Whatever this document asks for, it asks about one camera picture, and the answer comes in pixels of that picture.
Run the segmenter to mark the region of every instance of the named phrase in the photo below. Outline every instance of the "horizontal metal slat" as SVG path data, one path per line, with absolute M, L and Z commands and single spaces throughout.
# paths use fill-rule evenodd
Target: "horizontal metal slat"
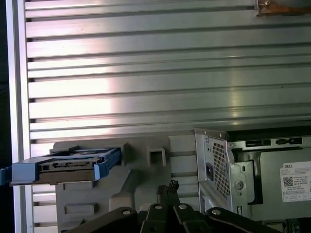
M 199 192 L 198 184 L 183 184 L 178 189 L 178 194 L 197 194 Z
M 54 1 L 54 9 L 51 9 L 51 5 L 40 6 L 36 3 L 26 3 L 26 18 L 36 17 L 63 17 L 63 16 L 82 16 L 82 15 L 94 15 L 94 14 L 113 14 L 113 13 L 138 13 L 142 12 L 158 12 L 158 11 L 183 11 L 183 10 L 223 10 L 225 8 L 241 8 L 254 6 L 253 0 L 212 0 L 212 1 L 186 1 L 186 2 L 168 2 L 168 3 L 150 3 L 150 4 L 128 4 L 128 5 L 113 5 L 105 4 L 104 6 L 92 6 L 92 3 L 84 5 L 85 2 L 66 2 L 63 1 L 63 5 L 58 5 L 59 1 Z
M 25 2 L 26 10 L 48 10 L 61 8 L 79 8 L 79 7 L 94 7 L 108 6 L 119 4 L 150 4 L 150 3 L 166 3 L 166 2 L 191 2 L 195 0 L 48 0 L 48 1 L 27 1 Z
M 28 78 L 45 78 L 45 77 L 67 77 L 79 75 L 100 75 L 116 73 L 133 73 L 133 72 L 156 72 L 156 71 L 179 71 L 208 68 L 233 68 L 233 67 L 252 67 L 252 66 L 269 66 L 271 64 L 290 65 L 300 63 L 311 63 L 311 56 L 288 56 L 288 57 L 266 57 L 266 58 L 240 58 L 227 60 L 208 60 L 208 61 L 179 61 L 152 64 L 129 64 L 113 65 L 102 67 L 85 67 L 85 68 L 66 68 L 66 69 L 49 69 L 34 70 L 28 72 Z
M 170 115 L 151 115 L 151 116 L 120 116 L 95 119 L 68 119 L 58 121 L 46 121 L 40 123 L 31 123 L 31 131 L 59 130 L 59 129 L 81 129 L 94 127 L 117 127 L 133 125 L 152 125 L 163 123 L 182 123 L 182 122 L 203 122 L 208 121 L 210 125 L 214 124 L 231 124 L 232 122 L 241 121 L 241 119 L 256 120 L 258 117 L 264 119 L 276 117 L 294 117 L 294 116 L 311 116 L 311 106 L 294 106 L 294 105 L 269 105 L 266 107 L 257 106 L 254 108 L 226 108 L 205 110 L 203 113 L 184 113 Z M 33 156 L 43 155 L 36 154 L 36 144 Z
M 28 42 L 29 58 L 118 52 L 309 43 L 309 27 L 163 33 L 119 37 Z
M 310 67 L 236 69 L 161 75 L 137 75 L 29 83 L 29 98 L 52 98 L 243 86 L 310 83 Z
M 257 117 L 251 119 L 229 119 L 219 121 L 207 121 L 206 119 L 201 122 L 186 122 L 186 123 L 171 123 L 171 124 L 154 124 L 154 125 L 136 125 L 126 127 L 109 127 L 109 128 L 87 128 L 87 129 L 74 129 L 74 130 L 53 130 L 53 131 L 40 131 L 31 132 L 30 139 L 38 140 L 40 142 L 56 142 L 60 140 L 70 139 L 103 139 L 116 136 L 129 136 L 129 135 L 150 135 L 151 133 L 192 133 L 195 128 L 206 127 L 209 129 L 224 128 L 224 126 L 232 125 L 245 125 L 245 124 L 266 124 L 266 123 L 280 123 L 297 120 L 311 120 L 311 115 L 290 115 L 278 117 Z
M 57 226 L 35 227 L 34 233 L 58 233 L 58 229 L 57 229 Z
M 105 99 L 57 100 L 29 104 L 31 119 L 104 114 L 198 110 L 272 104 L 310 103 L 310 87 L 234 90 Z
M 171 157 L 171 173 L 197 172 L 196 156 Z
M 254 10 L 198 12 L 126 17 L 27 22 L 27 37 L 87 35 L 98 33 L 148 32 L 164 30 L 216 29 L 243 26 L 277 26 L 311 23 L 310 17 L 256 17 Z
M 131 54 L 124 56 L 92 56 L 91 58 L 80 59 L 59 59 L 52 61 L 29 62 L 28 70 L 58 69 L 58 68 L 81 68 L 100 65 L 130 65 L 154 62 L 177 62 L 193 60 L 219 60 L 219 59 L 241 59 L 310 55 L 311 46 L 285 46 L 263 49 L 262 47 L 226 48 L 210 51 L 188 51 L 177 53 L 153 53 L 148 55 Z
M 34 206 L 34 223 L 57 222 L 56 205 Z
M 33 194 L 33 202 L 47 202 L 47 201 L 56 203 L 56 194 L 55 193 Z
M 33 193 L 46 193 L 46 192 L 55 192 L 55 186 L 49 184 L 38 184 L 33 185 Z
M 38 157 L 47 155 L 50 153 L 50 149 L 53 148 L 53 143 L 47 144 L 31 144 L 30 146 L 30 155 L 31 157 Z

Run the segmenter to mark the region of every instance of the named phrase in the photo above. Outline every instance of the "ventilation grille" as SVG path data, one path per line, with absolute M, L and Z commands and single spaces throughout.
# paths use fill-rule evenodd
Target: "ventilation grille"
M 215 164 L 215 184 L 218 192 L 227 199 L 230 195 L 228 175 L 228 163 L 224 146 L 218 143 L 213 145 L 214 164 Z

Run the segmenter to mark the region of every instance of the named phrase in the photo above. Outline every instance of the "black mechanical arm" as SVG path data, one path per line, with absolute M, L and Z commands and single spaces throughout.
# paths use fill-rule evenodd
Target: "black mechanical arm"
M 279 233 L 248 218 L 222 208 L 206 214 L 180 203 L 177 181 L 158 187 L 158 203 L 148 211 L 137 213 L 121 207 L 88 222 L 82 222 L 67 233 Z

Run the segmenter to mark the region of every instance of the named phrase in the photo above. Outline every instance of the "barcode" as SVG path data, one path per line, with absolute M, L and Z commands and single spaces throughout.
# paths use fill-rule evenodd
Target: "barcode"
M 284 187 L 293 186 L 293 178 L 292 177 L 283 177 Z

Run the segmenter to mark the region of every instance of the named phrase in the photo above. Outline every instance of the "sticker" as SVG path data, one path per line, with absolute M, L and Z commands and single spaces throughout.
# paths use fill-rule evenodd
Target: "sticker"
M 283 164 L 280 176 L 283 202 L 311 200 L 311 162 Z

